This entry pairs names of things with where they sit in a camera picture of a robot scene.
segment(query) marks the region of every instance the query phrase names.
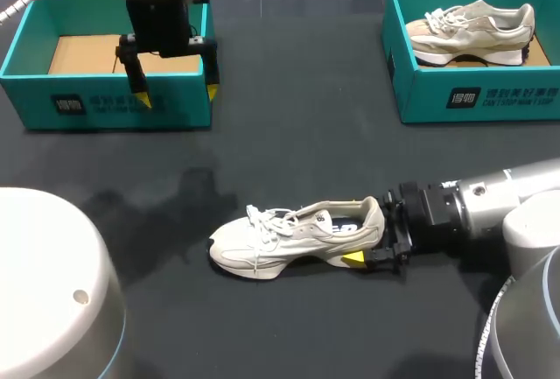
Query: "shoe insole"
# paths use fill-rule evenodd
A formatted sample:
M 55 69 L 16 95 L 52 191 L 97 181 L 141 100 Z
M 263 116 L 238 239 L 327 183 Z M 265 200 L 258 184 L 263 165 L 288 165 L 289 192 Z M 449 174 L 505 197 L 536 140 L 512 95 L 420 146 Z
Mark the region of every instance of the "shoe insole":
M 360 219 L 351 217 L 333 217 L 332 232 L 333 233 L 350 233 L 355 232 L 363 226 Z

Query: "shoe box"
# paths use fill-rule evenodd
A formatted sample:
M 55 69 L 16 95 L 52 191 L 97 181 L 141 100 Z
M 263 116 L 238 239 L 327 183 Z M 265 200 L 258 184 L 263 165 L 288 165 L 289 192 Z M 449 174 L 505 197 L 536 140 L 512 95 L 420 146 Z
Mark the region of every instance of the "shoe box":
M 195 31 L 212 38 L 210 4 L 189 6 Z M 212 121 L 214 91 L 199 55 L 138 57 L 151 109 L 131 92 L 116 59 L 132 33 L 125 0 L 38 0 L 25 11 L 0 83 L 28 130 L 182 130 Z
M 494 7 L 535 9 L 535 36 L 522 66 L 452 61 L 417 64 L 405 25 L 427 11 L 476 0 L 386 0 L 382 44 L 404 123 L 560 119 L 560 0 L 484 0 Z

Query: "box logo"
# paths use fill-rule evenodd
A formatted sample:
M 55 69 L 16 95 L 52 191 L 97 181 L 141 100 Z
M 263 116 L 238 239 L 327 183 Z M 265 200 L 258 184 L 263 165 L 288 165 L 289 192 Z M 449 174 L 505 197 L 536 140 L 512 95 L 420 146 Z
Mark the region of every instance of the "box logo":
M 52 95 L 52 103 L 60 115 L 85 115 L 86 109 L 79 95 Z
M 447 101 L 448 109 L 474 108 L 480 96 L 480 88 L 454 88 Z

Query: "sneaker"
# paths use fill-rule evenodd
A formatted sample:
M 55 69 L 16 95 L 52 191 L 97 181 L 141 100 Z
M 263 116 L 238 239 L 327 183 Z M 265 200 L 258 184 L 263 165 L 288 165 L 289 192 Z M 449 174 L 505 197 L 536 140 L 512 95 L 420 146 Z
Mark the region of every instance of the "sneaker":
M 535 32 L 535 11 L 530 4 L 507 10 L 478 0 L 437 9 L 425 17 L 408 23 L 406 30 L 418 62 L 433 66 L 445 66 L 462 55 L 520 66 Z
M 340 224 L 340 219 L 347 223 Z M 323 201 L 298 211 L 259 211 L 219 228 L 210 239 L 210 257 L 237 276 L 272 279 L 301 256 L 349 267 L 342 256 L 374 247 L 385 228 L 377 201 Z

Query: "black table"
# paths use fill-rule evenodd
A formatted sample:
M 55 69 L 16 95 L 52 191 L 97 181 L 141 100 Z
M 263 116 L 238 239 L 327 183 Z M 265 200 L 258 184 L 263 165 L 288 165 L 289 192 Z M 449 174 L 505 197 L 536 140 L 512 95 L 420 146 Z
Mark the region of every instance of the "black table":
M 382 0 L 214 0 L 223 83 L 209 131 L 31 133 L 2 93 L 0 181 L 55 193 L 101 231 L 138 377 L 473 376 L 504 272 L 434 254 L 405 277 L 303 263 L 254 283 L 207 262 L 208 236 L 247 204 L 361 199 L 557 157 L 556 123 L 402 125 L 381 11 Z M 3 28 L 3 53 L 15 29 Z

